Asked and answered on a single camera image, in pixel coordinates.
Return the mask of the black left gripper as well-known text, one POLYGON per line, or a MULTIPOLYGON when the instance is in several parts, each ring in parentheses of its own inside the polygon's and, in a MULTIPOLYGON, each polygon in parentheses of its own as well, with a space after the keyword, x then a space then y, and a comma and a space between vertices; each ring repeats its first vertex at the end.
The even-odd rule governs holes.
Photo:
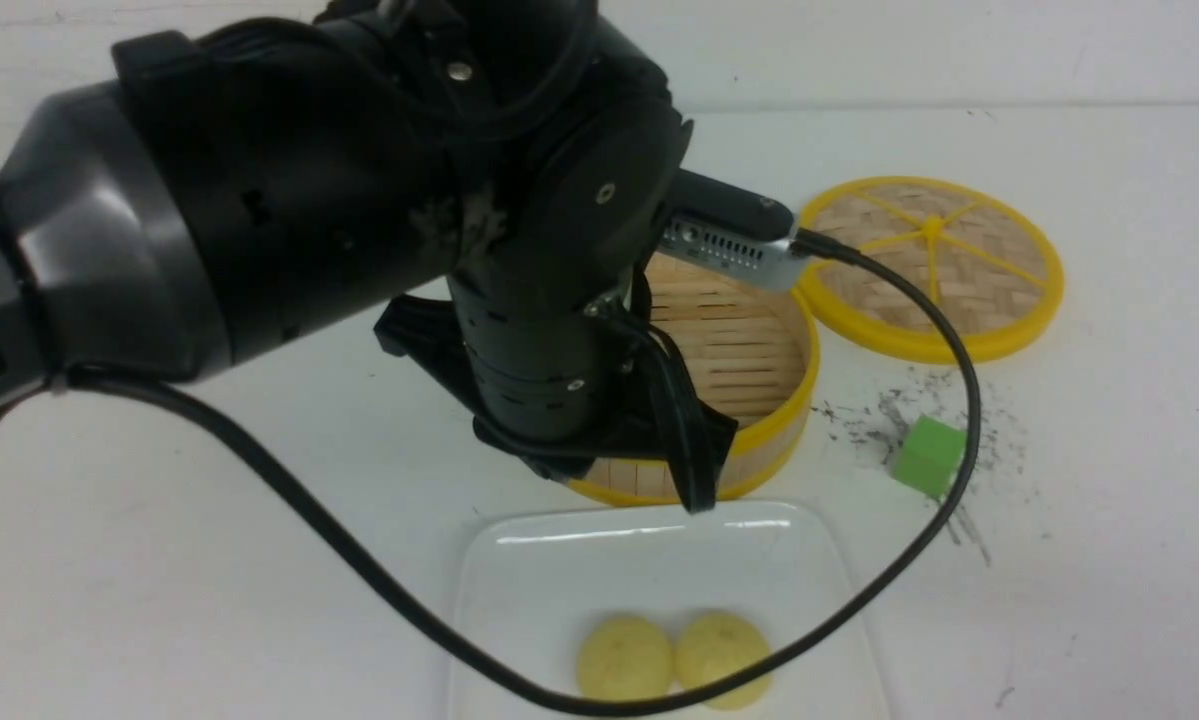
POLYGON ((600 460, 659 461, 685 512, 713 509, 739 424, 698 397, 677 343, 651 323, 643 272, 548 313, 451 292, 390 301, 374 333, 470 411, 481 442, 555 482, 600 460))

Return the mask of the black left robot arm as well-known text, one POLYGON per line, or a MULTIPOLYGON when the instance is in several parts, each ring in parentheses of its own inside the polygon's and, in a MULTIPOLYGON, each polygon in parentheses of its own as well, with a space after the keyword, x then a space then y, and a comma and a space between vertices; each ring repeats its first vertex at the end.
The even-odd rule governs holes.
POLYGON ((717 501, 736 420, 650 320, 692 122, 594 1, 335 1, 120 42, 0 170, 0 411, 54 387, 180 397, 385 305, 480 441, 566 480, 659 460, 717 501))

